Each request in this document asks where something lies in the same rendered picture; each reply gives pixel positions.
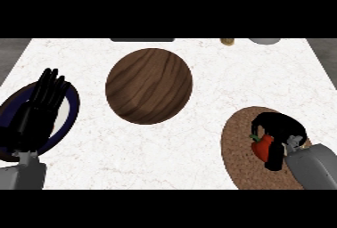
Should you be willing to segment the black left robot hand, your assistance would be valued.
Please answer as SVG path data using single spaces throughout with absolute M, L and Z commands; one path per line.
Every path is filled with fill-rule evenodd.
M 0 147 L 7 147 L 11 153 L 36 151 L 47 144 L 70 86 L 66 77 L 58 75 L 58 69 L 44 71 L 10 126 L 0 126 Z

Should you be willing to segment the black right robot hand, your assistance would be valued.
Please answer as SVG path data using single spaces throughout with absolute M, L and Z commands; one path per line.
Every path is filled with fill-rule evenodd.
M 270 147 L 270 160 L 265 163 L 265 167 L 271 171 L 283 170 L 283 157 L 284 157 L 284 145 L 290 136 L 302 136 L 304 139 L 299 143 L 305 145 L 308 141 L 308 132 L 299 121 L 290 116 L 279 112 L 262 112 L 252 121 L 252 134 L 262 137 L 265 134 L 274 137 L 274 142 Z

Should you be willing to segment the red bell pepper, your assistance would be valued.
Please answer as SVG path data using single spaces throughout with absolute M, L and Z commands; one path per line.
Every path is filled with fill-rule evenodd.
M 270 147 L 274 142 L 274 137 L 265 134 L 262 137 L 258 137 L 255 134 L 250 136 L 253 139 L 252 150 L 258 158 L 267 162 L 270 160 Z

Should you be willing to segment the brown woven placemat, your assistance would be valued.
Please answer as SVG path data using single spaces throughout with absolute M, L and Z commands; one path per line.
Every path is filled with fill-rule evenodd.
M 271 171 L 252 151 L 252 121 L 262 112 L 274 112 L 265 107 L 242 109 L 227 120 L 222 133 L 224 165 L 240 190 L 302 190 L 287 165 L 282 171 Z

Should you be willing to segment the brown wooden oval board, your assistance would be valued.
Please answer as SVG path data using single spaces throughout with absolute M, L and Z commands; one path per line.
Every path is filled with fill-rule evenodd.
M 137 50 L 114 65 L 106 83 L 116 115 L 141 125 L 165 122 L 184 109 L 193 74 L 184 59 L 160 48 Z

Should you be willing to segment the grey round object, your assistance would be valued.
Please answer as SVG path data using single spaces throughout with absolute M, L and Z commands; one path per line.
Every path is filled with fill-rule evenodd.
M 250 40 L 259 45 L 274 45 L 282 41 L 280 38 L 250 38 Z

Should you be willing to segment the dark grey flat object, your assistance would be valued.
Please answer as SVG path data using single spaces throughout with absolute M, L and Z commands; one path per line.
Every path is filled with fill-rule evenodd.
M 114 42 L 174 42 L 175 38 L 112 38 Z

